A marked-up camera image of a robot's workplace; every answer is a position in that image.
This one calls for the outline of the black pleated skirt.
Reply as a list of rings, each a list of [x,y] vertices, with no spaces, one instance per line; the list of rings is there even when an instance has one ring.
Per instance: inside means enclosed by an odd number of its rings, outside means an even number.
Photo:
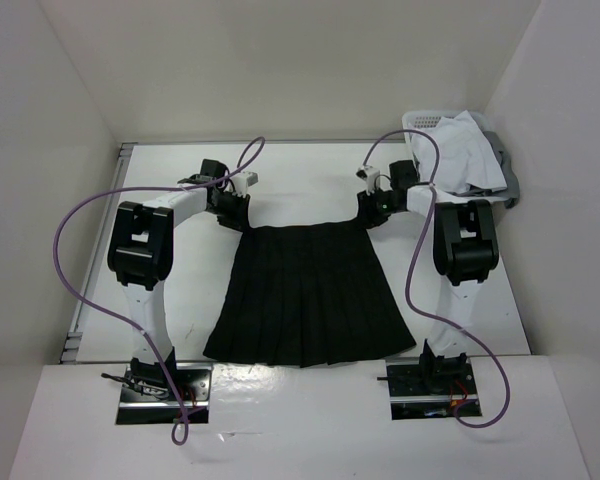
[[[415,345],[367,230],[348,220],[245,231],[203,353],[305,368],[383,359]]]

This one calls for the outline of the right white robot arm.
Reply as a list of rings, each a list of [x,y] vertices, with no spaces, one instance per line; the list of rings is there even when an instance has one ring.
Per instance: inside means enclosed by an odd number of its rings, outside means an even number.
[[[388,190],[381,188],[381,173],[375,167],[362,166],[356,176],[365,182],[365,190],[357,195],[357,219],[364,227],[380,226],[399,212],[425,218],[410,262],[406,293],[410,292],[424,238],[429,231],[433,233],[432,259],[442,282],[436,311],[428,316],[434,326],[425,339],[417,372],[423,389],[443,392],[464,378],[466,341],[476,343],[489,357],[494,356],[483,341],[469,332],[476,296],[499,262],[491,204],[487,200],[443,202],[434,187],[419,180],[412,160],[390,165]]]

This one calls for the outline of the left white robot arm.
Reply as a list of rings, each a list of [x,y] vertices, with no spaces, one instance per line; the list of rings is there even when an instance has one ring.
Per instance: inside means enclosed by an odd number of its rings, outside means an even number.
[[[125,201],[116,211],[107,265],[122,285],[134,323],[134,352],[125,382],[160,400],[178,390],[175,347],[169,337],[165,281],[174,263],[174,232],[192,216],[208,212],[230,229],[249,226],[248,190],[258,174],[205,159],[199,173],[173,191],[142,203]]]

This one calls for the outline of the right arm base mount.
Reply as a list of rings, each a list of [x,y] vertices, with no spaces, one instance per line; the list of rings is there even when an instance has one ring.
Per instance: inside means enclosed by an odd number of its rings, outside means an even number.
[[[415,358],[387,362],[377,380],[388,388],[391,419],[452,418],[456,407],[461,417],[481,417],[471,364],[451,364],[445,360],[441,369],[425,373]]]

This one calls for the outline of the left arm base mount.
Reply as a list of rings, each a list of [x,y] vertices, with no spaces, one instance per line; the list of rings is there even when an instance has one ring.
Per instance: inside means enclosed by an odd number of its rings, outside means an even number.
[[[208,422],[212,371],[211,364],[177,365],[174,381],[192,424]],[[121,386],[117,425],[172,424],[181,416],[176,396],[167,384],[133,380],[130,367],[123,375],[102,373],[101,377]]]

